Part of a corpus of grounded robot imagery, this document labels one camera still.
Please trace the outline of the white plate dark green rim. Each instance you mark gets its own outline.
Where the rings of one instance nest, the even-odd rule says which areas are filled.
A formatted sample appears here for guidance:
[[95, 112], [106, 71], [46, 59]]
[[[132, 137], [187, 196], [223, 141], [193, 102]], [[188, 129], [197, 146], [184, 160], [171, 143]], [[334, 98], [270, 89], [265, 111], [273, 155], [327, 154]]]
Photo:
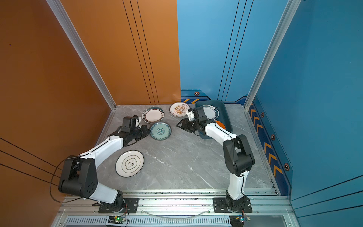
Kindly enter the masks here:
[[153, 124], [161, 121], [164, 118], [165, 112], [159, 107], [150, 107], [142, 114], [142, 119], [148, 124]]

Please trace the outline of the small green patterned plate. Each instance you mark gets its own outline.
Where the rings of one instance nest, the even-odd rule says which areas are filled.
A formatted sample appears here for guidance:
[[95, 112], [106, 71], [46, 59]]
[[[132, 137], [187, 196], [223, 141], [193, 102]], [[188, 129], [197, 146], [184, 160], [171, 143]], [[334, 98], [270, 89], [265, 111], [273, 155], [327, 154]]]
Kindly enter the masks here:
[[172, 128], [169, 124], [164, 122], [154, 123], [150, 127], [150, 136], [157, 141], [164, 141], [172, 134]]

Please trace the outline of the white orange sunburst plate back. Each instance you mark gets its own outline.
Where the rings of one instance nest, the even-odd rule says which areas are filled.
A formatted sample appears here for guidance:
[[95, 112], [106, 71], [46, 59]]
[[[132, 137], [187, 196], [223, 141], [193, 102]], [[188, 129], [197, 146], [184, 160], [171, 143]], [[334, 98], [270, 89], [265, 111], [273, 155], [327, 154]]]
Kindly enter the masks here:
[[177, 102], [170, 106], [169, 112], [175, 117], [184, 117], [190, 106], [184, 102]]

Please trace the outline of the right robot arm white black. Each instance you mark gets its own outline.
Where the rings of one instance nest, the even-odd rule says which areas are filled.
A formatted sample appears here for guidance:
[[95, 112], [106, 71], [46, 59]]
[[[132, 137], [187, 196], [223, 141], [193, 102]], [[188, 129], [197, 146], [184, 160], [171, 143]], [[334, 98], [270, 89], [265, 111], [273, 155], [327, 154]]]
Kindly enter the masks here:
[[247, 176], [255, 164], [247, 137], [223, 129], [216, 121], [208, 119], [201, 107], [190, 108], [187, 118], [182, 119], [177, 127], [190, 133], [200, 131], [223, 147], [225, 165], [230, 172], [230, 183], [226, 196], [232, 201], [237, 201], [245, 196]]

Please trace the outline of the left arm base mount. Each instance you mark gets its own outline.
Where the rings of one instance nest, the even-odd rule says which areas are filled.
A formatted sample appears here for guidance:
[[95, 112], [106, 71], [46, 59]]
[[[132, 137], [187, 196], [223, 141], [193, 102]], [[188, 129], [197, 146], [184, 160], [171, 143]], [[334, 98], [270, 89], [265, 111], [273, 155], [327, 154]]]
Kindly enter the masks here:
[[122, 198], [116, 200], [113, 204], [101, 202], [99, 206], [99, 213], [121, 213], [125, 212], [134, 214], [137, 213], [139, 206], [139, 198]]

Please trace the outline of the white plate flower outline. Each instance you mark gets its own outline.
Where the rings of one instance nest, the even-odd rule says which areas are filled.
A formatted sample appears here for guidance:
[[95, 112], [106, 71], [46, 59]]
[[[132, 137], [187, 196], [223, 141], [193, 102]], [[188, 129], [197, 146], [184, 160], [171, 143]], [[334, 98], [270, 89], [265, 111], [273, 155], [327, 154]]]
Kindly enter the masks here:
[[136, 175], [144, 166], [144, 156], [138, 150], [123, 153], [116, 161], [116, 173], [124, 178]]

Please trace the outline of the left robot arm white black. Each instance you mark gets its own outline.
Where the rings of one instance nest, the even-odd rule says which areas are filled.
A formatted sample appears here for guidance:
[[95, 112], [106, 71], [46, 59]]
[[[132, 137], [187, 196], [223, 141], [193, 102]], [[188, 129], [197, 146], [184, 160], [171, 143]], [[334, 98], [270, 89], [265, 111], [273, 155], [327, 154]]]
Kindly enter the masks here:
[[64, 160], [58, 190], [106, 204], [122, 203], [122, 192], [99, 183], [97, 168], [113, 153], [147, 137], [150, 130], [140, 123], [141, 117], [127, 116], [122, 126], [111, 133], [104, 142], [78, 156]]

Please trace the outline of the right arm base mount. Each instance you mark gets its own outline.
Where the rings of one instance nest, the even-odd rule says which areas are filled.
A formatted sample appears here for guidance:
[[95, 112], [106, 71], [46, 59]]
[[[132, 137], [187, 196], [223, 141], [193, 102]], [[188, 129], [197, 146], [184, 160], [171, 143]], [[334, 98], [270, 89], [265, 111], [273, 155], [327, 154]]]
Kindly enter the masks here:
[[252, 213], [252, 205], [248, 197], [238, 200], [230, 198], [213, 198], [214, 213]]

